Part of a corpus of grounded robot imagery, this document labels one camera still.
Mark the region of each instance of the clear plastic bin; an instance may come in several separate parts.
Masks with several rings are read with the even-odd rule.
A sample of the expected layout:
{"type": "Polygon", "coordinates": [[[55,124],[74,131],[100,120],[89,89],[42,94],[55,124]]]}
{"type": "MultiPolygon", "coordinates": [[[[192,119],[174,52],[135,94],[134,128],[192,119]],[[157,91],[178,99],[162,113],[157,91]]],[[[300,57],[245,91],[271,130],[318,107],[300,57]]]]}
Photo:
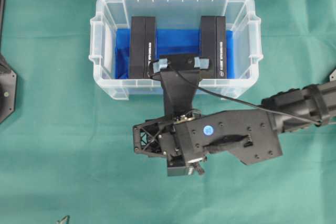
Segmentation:
{"type": "Polygon", "coordinates": [[[258,80],[263,58],[254,0],[97,0],[90,21],[94,80],[116,100],[128,100],[130,94],[162,94],[158,81],[114,79],[117,29],[130,28],[132,16],[155,16],[157,29],[199,29],[203,15],[226,16],[226,29],[233,31],[235,78],[204,79],[200,86],[239,97],[258,80]]]}

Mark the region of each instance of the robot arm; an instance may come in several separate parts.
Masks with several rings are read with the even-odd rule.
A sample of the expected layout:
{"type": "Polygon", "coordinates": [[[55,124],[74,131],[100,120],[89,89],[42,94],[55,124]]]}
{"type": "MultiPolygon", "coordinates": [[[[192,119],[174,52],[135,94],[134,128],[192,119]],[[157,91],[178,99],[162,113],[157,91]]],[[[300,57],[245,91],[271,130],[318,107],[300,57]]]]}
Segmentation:
{"type": "Polygon", "coordinates": [[[334,81],[278,93],[257,109],[201,115],[192,109],[202,71],[197,56],[163,58],[169,64],[152,76],[163,87],[165,116],[135,125],[133,143],[137,154],[166,158],[168,176],[203,174],[206,155],[224,151],[246,165],[281,156],[278,134],[328,125],[336,116],[334,81]]]}

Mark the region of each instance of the blue cloth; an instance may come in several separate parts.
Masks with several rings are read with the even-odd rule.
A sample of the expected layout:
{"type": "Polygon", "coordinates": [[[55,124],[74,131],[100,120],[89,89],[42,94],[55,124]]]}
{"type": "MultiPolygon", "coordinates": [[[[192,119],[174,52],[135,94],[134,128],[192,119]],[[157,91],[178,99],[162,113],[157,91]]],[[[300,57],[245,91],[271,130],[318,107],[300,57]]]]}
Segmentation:
{"type": "MultiPolygon", "coordinates": [[[[128,78],[128,66],[130,57],[130,29],[117,30],[115,75],[116,79],[128,78]]],[[[226,31],[227,39],[227,76],[232,79],[234,75],[234,52],[232,31],[226,31]]],[[[156,54],[199,54],[200,31],[199,30],[173,30],[158,29],[156,31],[156,54]]]]}

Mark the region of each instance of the green mat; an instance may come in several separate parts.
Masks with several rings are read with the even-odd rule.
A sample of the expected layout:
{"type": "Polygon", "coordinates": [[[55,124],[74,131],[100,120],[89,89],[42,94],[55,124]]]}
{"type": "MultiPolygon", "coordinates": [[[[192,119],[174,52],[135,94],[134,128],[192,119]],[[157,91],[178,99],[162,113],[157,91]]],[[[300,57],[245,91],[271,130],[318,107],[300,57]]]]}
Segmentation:
{"type": "MultiPolygon", "coordinates": [[[[264,60],[241,98],[327,81],[336,68],[336,0],[255,0],[264,60]]],[[[244,166],[210,156],[205,176],[166,177],[134,155],[131,126],[162,98],[115,101],[88,60],[96,0],[6,0],[2,53],[18,73],[17,107],[0,125],[0,222],[335,223],[336,128],[280,136],[284,156],[244,166]]],[[[243,106],[208,95],[203,113],[243,106]]]]}

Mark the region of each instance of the blue sticker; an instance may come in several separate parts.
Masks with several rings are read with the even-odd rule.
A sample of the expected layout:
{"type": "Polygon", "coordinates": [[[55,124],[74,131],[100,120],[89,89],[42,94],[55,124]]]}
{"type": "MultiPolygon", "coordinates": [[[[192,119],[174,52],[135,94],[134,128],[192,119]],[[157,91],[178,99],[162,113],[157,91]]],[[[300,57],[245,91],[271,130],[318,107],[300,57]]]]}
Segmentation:
{"type": "Polygon", "coordinates": [[[207,125],[203,128],[203,133],[207,136],[211,136],[214,134],[214,128],[210,125],[207,125]]]}

